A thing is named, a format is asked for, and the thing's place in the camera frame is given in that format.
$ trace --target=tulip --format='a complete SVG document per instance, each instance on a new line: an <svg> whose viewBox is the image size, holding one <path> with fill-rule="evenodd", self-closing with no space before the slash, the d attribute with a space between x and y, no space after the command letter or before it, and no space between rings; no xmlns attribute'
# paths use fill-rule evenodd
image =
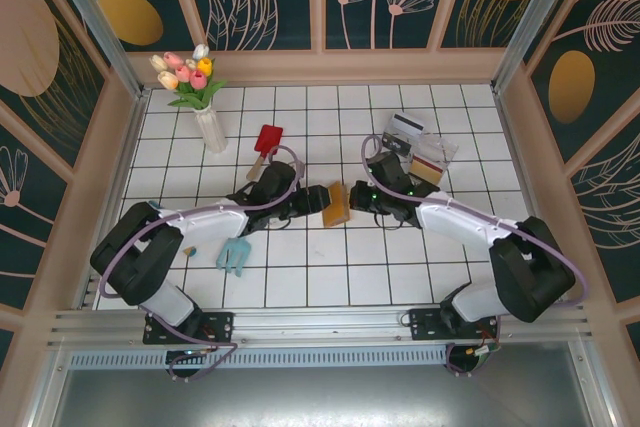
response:
<svg viewBox="0 0 640 427"><path fill-rule="evenodd" d="M164 72L169 68L167 63L164 60L162 60L162 57L160 57L159 55L152 56L149 59L149 62L151 62L151 67L153 67L155 71L158 73Z"/></svg>
<svg viewBox="0 0 640 427"><path fill-rule="evenodd" d="M193 51L193 58L195 60L200 60L209 55L209 47L204 44L196 45L196 48Z"/></svg>
<svg viewBox="0 0 640 427"><path fill-rule="evenodd" d="M178 78L171 72L160 72L158 74L158 81L167 90L176 90L178 88Z"/></svg>
<svg viewBox="0 0 640 427"><path fill-rule="evenodd" d="M189 67L183 65L182 67L178 67L176 69L176 77L180 82L189 82L189 76L191 75L191 71Z"/></svg>
<svg viewBox="0 0 640 427"><path fill-rule="evenodd" d="M177 69L178 67L182 67L184 65L184 60L182 60L173 52L165 52L163 58L167 65L172 69Z"/></svg>
<svg viewBox="0 0 640 427"><path fill-rule="evenodd" d="M198 61L198 70L209 77L213 72L213 64L211 63L211 59L207 57L200 59Z"/></svg>
<svg viewBox="0 0 640 427"><path fill-rule="evenodd" d="M199 70L194 70L191 72L189 82L191 83L191 87L196 90L204 89L207 86L207 76Z"/></svg>

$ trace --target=white vase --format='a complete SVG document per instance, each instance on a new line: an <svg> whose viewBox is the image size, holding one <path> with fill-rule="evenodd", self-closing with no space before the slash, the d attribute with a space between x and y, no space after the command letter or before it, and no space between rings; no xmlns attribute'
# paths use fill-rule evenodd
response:
<svg viewBox="0 0 640 427"><path fill-rule="evenodd" d="M206 109L194 109L193 112L196 114L196 124L200 127L202 139L207 149L214 154L224 152L224 149L227 148L227 138L222 131L218 114L213 110L212 102L209 102L209 106Z"/></svg>

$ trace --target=yellow sponge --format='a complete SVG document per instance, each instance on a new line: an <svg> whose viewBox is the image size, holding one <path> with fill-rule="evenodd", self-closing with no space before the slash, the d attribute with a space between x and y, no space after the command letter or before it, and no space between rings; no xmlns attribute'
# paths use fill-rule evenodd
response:
<svg viewBox="0 0 640 427"><path fill-rule="evenodd" d="M335 227L349 220L349 196L346 186L334 182L329 186L331 203L322 211L322 223L325 228Z"/></svg>

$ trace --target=metal base plate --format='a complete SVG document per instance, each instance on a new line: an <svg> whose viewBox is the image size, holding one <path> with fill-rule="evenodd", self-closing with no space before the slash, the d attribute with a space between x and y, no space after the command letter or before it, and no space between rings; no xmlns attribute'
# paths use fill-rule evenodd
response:
<svg viewBox="0 0 640 427"><path fill-rule="evenodd" d="M482 340L482 329L494 337L498 334L495 317L480 319L478 322L460 328L458 335L451 333L440 320L440 307L412 309L409 311L409 325L413 340Z"/></svg>
<svg viewBox="0 0 640 427"><path fill-rule="evenodd" d="M142 343L145 345L188 344L184 340L167 332L153 317L145 317ZM206 335L204 331L212 331L214 335ZM200 330L196 338L213 342L230 342L233 333L232 312L206 312L200 322Z"/></svg>

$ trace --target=wooden handle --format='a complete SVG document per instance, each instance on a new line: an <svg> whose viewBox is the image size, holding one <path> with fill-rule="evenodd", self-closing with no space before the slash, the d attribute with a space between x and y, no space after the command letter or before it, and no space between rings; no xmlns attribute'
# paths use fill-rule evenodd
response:
<svg viewBox="0 0 640 427"><path fill-rule="evenodd" d="M253 167L251 167L251 170L247 174L247 180L251 182L256 180L256 177L258 177L258 172L260 172L260 168L262 167L263 163L264 163L264 157L262 156L258 157L258 160L256 160L256 163L253 164Z"/></svg>

